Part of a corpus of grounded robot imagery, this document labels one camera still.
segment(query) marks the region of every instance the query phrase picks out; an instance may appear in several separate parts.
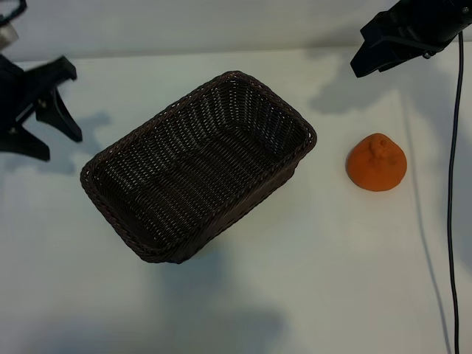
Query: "black cable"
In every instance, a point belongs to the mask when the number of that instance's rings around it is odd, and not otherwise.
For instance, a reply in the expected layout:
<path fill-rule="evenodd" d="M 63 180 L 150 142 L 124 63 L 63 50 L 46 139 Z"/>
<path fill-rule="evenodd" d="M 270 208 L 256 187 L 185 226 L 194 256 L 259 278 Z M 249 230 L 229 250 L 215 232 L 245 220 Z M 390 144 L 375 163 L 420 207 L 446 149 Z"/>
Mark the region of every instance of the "black cable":
<path fill-rule="evenodd" d="M 0 27 L 9 24 L 12 20 L 20 16 L 27 9 L 27 0 L 18 0 L 18 7 L 15 8 L 8 16 L 0 15 Z"/>
<path fill-rule="evenodd" d="M 459 305 L 457 303 L 456 277 L 454 275 L 454 253 L 452 248 L 452 184 L 454 180 L 454 159 L 456 156 L 457 128 L 459 126 L 459 105 L 464 77 L 464 37 L 459 33 L 459 78 L 457 79 L 456 105 L 454 106 L 454 125 L 452 129 L 451 157 L 449 159 L 448 179 L 448 250 L 449 276 L 451 278 L 452 301 L 454 304 L 454 352 L 459 354 Z"/>

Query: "dark brown wicker basket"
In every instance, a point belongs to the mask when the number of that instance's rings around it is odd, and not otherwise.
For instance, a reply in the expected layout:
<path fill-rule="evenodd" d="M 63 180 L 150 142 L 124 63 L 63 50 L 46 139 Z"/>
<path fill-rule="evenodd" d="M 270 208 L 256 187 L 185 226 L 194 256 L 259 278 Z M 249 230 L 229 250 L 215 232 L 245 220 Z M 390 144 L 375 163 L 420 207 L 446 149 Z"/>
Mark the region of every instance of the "dark brown wicker basket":
<path fill-rule="evenodd" d="M 143 260 L 182 263 L 282 186 L 315 144 L 267 86 L 227 72 L 97 154 L 80 180 Z"/>

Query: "white surface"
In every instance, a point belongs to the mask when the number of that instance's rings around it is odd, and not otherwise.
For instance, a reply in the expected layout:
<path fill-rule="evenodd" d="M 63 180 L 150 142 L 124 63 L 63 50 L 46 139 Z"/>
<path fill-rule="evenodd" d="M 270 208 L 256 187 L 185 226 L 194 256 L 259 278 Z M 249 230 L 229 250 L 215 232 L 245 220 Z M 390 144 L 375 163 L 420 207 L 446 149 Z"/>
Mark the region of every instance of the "white surface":
<path fill-rule="evenodd" d="M 397 0 L 41 0 L 14 22 L 13 60 L 361 43 Z M 466 30 L 466 39 L 472 39 Z"/>
<path fill-rule="evenodd" d="M 466 46 L 472 58 L 472 46 Z M 78 60 L 63 98 L 81 145 L 45 125 L 48 164 L 0 155 L 0 353 L 447 353 L 445 235 L 457 48 L 356 79 L 354 49 Z M 294 177 L 183 265 L 143 263 L 79 182 L 97 152 L 196 86 L 240 69 L 319 142 Z M 472 350 L 472 70 L 457 151 L 461 350 Z M 354 186 L 344 160 L 381 132 L 409 159 L 396 189 Z"/>

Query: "metal screw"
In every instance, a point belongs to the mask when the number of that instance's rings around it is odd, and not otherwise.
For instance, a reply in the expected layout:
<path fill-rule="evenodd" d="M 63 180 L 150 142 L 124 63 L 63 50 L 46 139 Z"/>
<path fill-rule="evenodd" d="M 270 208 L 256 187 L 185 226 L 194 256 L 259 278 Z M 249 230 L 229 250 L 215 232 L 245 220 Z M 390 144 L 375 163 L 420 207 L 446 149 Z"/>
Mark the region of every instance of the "metal screw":
<path fill-rule="evenodd" d="M 39 105 L 40 105 L 42 108 L 46 108 L 46 107 L 47 107 L 47 104 L 46 104 L 43 100 L 38 100 L 38 103 L 39 103 Z"/>

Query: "basket rim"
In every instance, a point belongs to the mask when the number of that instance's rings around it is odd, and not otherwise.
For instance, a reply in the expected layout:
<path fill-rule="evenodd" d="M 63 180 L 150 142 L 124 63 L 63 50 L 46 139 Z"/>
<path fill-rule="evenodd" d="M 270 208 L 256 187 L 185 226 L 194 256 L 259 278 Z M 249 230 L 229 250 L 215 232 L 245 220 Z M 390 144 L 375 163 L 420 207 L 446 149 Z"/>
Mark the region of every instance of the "basket rim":
<path fill-rule="evenodd" d="M 300 115 L 297 110 L 295 110 L 286 101 L 282 100 L 282 98 L 276 95 L 268 86 L 264 85 L 251 75 L 247 75 L 240 71 L 225 72 L 224 74 L 219 75 L 211 81 L 199 86 L 186 96 L 182 97 L 180 100 L 166 107 L 166 109 L 158 113 L 156 116 L 154 116 L 147 122 L 140 125 L 138 128 L 132 130 L 130 133 L 122 137 L 117 142 L 113 143 L 112 145 L 99 152 L 95 157 L 93 157 L 89 162 L 86 163 L 86 165 L 80 172 L 80 182 L 82 184 L 83 189 L 86 191 L 86 194 L 91 199 L 92 203 L 102 213 L 105 219 L 113 226 L 118 235 L 124 235 L 132 240 L 135 240 L 136 243 L 138 243 L 133 245 L 134 248 L 138 248 L 144 253 L 168 250 L 168 253 L 162 254 L 163 257 L 172 257 L 172 255 L 176 253 L 175 249 L 160 249 L 157 247 L 153 248 L 148 245 L 145 245 L 144 243 L 139 242 L 136 239 L 136 235 L 131 232 L 128 229 L 128 226 L 125 225 L 116 216 L 113 206 L 108 202 L 108 200 L 103 196 L 103 194 L 99 192 L 95 183 L 93 183 L 91 179 L 89 179 L 89 176 L 92 176 L 94 174 L 96 168 L 107 159 L 107 156 L 123 151 L 130 144 L 135 142 L 136 139 L 143 133 L 148 132 L 150 129 L 154 129 L 155 127 L 160 125 L 163 120 L 174 115 L 175 112 L 181 110 L 183 107 L 186 107 L 187 105 L 193 102 L 198 101 L 201 96 L 205 95 L 212 89 L 231 79 L 239 79 L 245 81 L 246 83 L 249 83 L 258 91 L 259 94 L 261 94 L 262 97 L 266 98 L 274 107 L 291 115 L 291 118 L 300 123 L 302 127 L 307 131 L 306 139 L 305 142 L 301 144 L 297 149 L 292 151 L 281 161 L 274 164 L 271 169 L 264 171 L 264 173 L 259 178 L 253 180 L 252 183 L 243 188 L 239 193 L 234 195 L 225 204 L 221 205 L 205 219 L 202 219 L 200 223 L 198 223 L 196 226 L 194 226 L 193 229 L 189 231 L 189 237 L 185 237 L 185 242 L 181 245 L 182 247 L 187 247 L 187 245 L 192 242 L 195 237 L 199 236 L 200 233 L 204 231 L 206 226 L 210 225 L 213 220 L 219 220 L 220 218 L 224 217 L 224 215 L 226 215 L 228 212 L 230 212 L 233 207 L 240 204 L 240 202 L 242 201 L 241 198 L 243 196 L 251 195 L 253 192 L 262 187 L 264 181 L 272 179 L 280 171 L 289 167 L 293 163 L 298 163 L 316 145 L 317 135 L 313 127 L 311 127 L 311 125 Z"/>

